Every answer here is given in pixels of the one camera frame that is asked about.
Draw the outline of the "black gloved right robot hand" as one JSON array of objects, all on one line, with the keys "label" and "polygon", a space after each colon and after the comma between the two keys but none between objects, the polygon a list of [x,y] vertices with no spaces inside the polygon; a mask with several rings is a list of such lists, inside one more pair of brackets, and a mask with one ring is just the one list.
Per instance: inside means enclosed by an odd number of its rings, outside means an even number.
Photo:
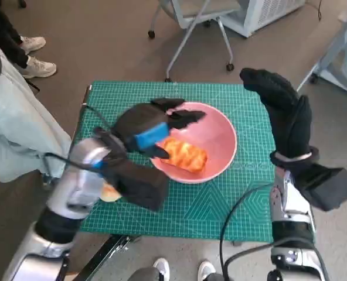
[{"label": "black gloved right robot hand", "polygon": [[275,141],[275,151],[289,159],[311,152],[312,111],[309,99],[298,95],[283,76],[264,69],[243,68],[244,88],[256,92],[265,106]]}]

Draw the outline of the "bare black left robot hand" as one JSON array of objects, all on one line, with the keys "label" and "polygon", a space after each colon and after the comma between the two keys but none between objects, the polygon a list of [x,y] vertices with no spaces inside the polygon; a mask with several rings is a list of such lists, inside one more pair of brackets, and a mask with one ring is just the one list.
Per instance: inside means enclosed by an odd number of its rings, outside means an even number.
[{"label": "bare black left robot hand", "polygon": [[127,152],[138,152],[149,158],[168,159],[169,154],[157,143],[169,136],[171,129],[183,129],[206,116],[203,111],[177,109],[182,98],[157,98],[126,110],[114,123],[112,133]]}]

